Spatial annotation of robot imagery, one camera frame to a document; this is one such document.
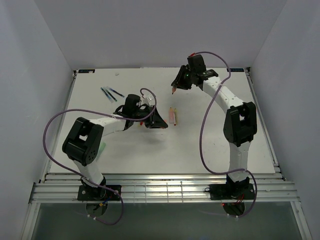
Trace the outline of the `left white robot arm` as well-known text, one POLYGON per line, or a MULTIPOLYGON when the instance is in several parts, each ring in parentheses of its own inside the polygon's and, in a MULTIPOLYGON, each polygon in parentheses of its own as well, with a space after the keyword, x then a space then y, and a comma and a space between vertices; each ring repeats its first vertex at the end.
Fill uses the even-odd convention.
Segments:
POLYGON ((121 105, 115 110, 113 117, 91 120, 77 118, 64 140, 62 151, 74 161, 82 175, 81 180, 89 186, 88 193, 95 200, 100 200, 106 195, 105 178, 96 161, 101 139, 109 134, 127 130, 136 120, 144 122, 145 127, 149 129, 168 127, 154 105, 121 105))

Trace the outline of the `pink pencil-shaped pen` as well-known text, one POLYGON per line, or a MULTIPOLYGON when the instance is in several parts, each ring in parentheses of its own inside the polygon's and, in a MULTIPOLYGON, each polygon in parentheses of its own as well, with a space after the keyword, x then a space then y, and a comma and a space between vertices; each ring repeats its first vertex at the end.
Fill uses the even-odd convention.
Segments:
POLYGON ((175 112, 172 107, 169 108, 168 118, 169 118, 169 123, 175 125, 175 112))

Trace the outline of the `thin yellow pen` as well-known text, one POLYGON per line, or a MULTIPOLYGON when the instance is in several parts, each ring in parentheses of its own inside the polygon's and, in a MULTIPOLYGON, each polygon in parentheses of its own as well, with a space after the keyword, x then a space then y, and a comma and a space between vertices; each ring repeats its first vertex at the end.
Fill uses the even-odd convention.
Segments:
POLYGON ((178 124, 178 114, 176 108, 174 108, 174 123, 176 123, 176 125, 178 124))

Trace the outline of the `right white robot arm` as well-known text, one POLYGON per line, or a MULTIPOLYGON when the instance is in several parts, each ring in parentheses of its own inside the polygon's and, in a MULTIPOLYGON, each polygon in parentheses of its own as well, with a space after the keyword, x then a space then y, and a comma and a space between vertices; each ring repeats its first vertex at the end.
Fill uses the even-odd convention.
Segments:
POLYGON ((189 90, 192 85, 212 97, 209 105, 216 102, 225 114, 223 134, 230 149, 225 191, 230 198, 237 199, 250 185, 247 168, 249 148, 257 133, 256 105, 237 97, 224 86, 224 81, 213 69, 191 69, 188 65, 182 65, 171 83, 172 92, 176 89, 189 90))

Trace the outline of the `orange highlighter pen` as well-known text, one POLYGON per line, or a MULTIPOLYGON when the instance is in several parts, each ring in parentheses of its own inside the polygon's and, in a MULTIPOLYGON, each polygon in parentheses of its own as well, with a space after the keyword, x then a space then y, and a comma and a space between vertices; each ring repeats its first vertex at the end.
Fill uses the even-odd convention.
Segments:
POLYGON ((175 86, 172 87, 171 89, 171 94, 173 95, 176 92, 177 88, 175 86))

